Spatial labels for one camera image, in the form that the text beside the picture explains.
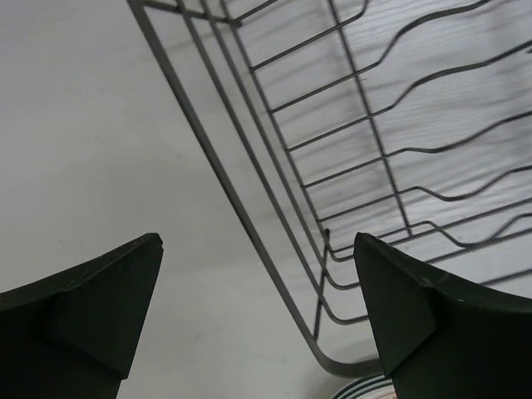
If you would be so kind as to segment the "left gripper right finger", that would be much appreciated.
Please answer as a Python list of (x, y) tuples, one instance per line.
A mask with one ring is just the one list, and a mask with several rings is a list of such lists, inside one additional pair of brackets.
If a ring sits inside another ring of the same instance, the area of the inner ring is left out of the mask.
[(531, 301), (359, 233), (354, 260), (378, 355), (399, 398), (529, 398)]

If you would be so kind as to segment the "grey wire dish rack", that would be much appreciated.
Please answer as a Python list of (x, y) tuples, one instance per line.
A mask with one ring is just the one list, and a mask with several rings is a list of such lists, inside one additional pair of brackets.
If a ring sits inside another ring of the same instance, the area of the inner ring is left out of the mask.
[(367, 232), (531, 294), (528, 1), (131, 1), (318, 364), (379, 370)]

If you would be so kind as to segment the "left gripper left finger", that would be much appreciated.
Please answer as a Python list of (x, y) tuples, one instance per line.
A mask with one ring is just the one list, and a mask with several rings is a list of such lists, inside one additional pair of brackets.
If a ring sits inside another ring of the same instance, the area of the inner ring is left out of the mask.
[(163, 258), (157, 233), (1, 294), (3, 398), (115, 398)]

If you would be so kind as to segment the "white plate orange sunburst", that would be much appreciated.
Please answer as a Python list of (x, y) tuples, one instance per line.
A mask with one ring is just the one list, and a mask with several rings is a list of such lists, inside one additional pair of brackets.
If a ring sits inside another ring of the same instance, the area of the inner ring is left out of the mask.
[(332, 399), (396, 399), (392, 380), (382, 374), (349, 382)]

